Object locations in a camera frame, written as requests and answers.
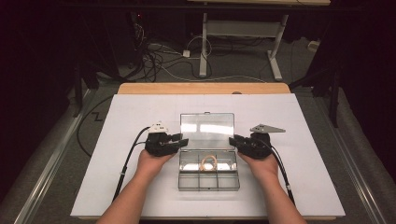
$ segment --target bracelet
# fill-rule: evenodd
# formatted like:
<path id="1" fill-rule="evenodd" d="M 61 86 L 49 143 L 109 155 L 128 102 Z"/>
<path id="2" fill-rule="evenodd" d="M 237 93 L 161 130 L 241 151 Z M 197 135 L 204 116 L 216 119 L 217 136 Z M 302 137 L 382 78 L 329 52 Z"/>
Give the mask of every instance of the bracelet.
<path id="1" fill-rule="evenodd" d="M 209 158 L 213 160 L 213 167 L 210 170 L 205 168 L 205 162 Z M 200 171 L 215 171 L 217 167 L 218 167 L 218 160 L 216 159 L 216 157 L 213 156 L 213 155 L 207 155 L 201 161 L 201 165 L 199 166 L 199 170 Z"/>

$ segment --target person's right arm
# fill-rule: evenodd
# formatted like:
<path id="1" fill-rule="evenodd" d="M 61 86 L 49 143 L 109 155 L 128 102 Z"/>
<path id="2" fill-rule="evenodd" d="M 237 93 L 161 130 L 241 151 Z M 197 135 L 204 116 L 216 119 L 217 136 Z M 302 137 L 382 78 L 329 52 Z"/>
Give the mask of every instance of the person's right arm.
<path id="1" fill-rule="evenodd" d="M 306 223 L 280 186 L 275 157 L 270 155 L 263 160 L 254 160 L 241 153 L 238 155 L 249 165 L 251 172 L 262 187 L 269 222 L 271 224 Z"/>

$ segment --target person's arm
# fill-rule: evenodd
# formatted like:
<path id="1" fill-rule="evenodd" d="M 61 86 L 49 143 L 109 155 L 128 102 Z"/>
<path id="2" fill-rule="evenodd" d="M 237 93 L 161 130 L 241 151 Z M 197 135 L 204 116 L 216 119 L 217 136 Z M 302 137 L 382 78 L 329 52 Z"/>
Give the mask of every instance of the person's arm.
<path id="1" fill-rule="evenodd" d="M 149 184 L 173 156 L 154 157 L 142 150 L 134 177 L 96 223 L 139 223 Z"/>
<path id="2" fill-rule="evenodd" d="M 271 224 L 306 223 L 280 186 L 275 157 L 270 155 L 263 160 L 254 160 L 241 153 L 238 155 L 249 165 L 251 172 L 262 187 L 269 222 Z"/>

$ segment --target forearm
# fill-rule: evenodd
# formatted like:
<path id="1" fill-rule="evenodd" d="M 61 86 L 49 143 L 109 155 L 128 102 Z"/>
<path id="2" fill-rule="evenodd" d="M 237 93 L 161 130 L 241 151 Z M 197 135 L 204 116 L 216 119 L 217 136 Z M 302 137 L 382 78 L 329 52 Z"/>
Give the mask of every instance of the forearm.
<path id="1" fill-rule="evenodd" d="M 149 183 L 134 176 L 97 223 L 139 223 Z"/>
<path id="2" fill-rule="evenodd" d="M 264 193 L 268 219 L 271 224 L 306 223 L 289 196 L 281 188 L 277 176 L 267 176 L 259 180 Z"/>

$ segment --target white tabletop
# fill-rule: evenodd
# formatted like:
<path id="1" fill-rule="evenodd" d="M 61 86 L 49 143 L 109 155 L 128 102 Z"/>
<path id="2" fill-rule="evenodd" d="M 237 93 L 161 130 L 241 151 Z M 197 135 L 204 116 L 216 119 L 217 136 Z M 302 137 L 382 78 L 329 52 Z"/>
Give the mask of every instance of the white tabletop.
<path id="1" fill-rule="evenodd" d="M 72 217 L 99 217 L 111 204 L 120 171 L 137 134 L 161 121 L 169 134 L 179 133 L 181 113 L 234 113 L 235 133 L 249 136 L 251 127 L 265 124 L 285 129 L 271 133 L 271 143 L 285 165 L 296 205 L 305 217 L 345 215 L 317 146 L 294 94 L 115 95 L 85 174 Z M 142 134 L 140 141 L 145 141 Z M 138 145 L 129 161 L 125 185 L 136 168 Z M 152 182 L 142 218 L 260 218 L 264 198 L 248 165 L 237 159 L 240 190 L 179 191 L 178 159 L 165 164 Z M 279 175 L 282 186 L 283 178 Z"/>

